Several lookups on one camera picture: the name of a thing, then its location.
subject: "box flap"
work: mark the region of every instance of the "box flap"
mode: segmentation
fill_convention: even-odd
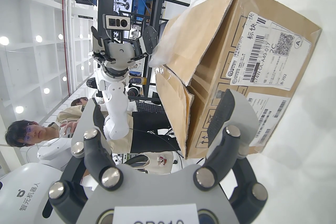
[[[165,66],[156,68],[155,72],[157,93],[174,130],[182,155],[186,157],[186,139],[193,95],[187,91],[181,80]]]
[[[232,1],[207,0],[191,8],[186,15],[175,41],[173,57],[167,64],[184,85],[190,84],[196,67],[211,44]],[[168,22],[161,40],[165,40],[165,34],[176,19]]]

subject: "qr code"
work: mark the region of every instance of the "qr code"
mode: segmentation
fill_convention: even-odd
[[[276,55],[288,56],[293,44],[294,36],[286,33],[281,33],[279,41],[276,45],[274,53]]]

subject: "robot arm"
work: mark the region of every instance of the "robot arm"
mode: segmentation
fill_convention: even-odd
[[[119,206],[128,207],[129,218],[135,206],[196,204],[199,224],[248,224],[263,209],[267,191],[247,158],[239,154],[242,138],[253,138],[258,127],[253,108],[240,93],[227,90],[222,97],[208,128],[204,165],[190,165],[170,175],[145,175],[129,165],[115,165],[103,122],[98,105],[89,100],[72,137],[74,157],[49,190],[50,203],[65,223],[111,223]],[[85,168],[99,184],[89,199],[83,198],[76,180]],[[228,200],[219,182],[230,169],[238,186]]]
[[[122,16],[104,15],[104,27],[111,30],[127,30],[129,18]],[[143,36],[123,44],[113,38],[103,39],[91,27],[93,40],[93,58],[99,64],[95,78],[97,89],[102,92],[108,111],[105,120],[104,135],[108,140],[117,140],[128,134],[127,123],[128,97],[125,86],[128,84],[128,69],[140,60],[152,54],[157,42],[157,33],[152,27],[146,27]]]

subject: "shipping label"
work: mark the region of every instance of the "shipping label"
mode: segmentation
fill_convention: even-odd
[[[247,100],[259,119],[259,129],[250,146],[264,146],[279,122],[291,98],[253,93]]]
[[[311,45],[304,37],[250,12],[226,77],[231,85],[290,90]]]

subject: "white robot body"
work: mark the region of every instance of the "white robot body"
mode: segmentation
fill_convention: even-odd
[[[119,79],[111,77],[100,67],[96,71],[96,83],[102,91],[104,103],[108,112],[105,119],[104,134],[107,139],[117,140],[129,132],[127,123],[128,97],[124,93],[125,84],[128,84],[128,72]]]
[[[71,138],[61,137],[49,140],[37,152],[39,163],[61,171],[64,171],[71,157]]]
[[[61,175],[53,167],[28,163],[4,176],[0,180],[0,223],[64,224],[46,206],[49,188]]]

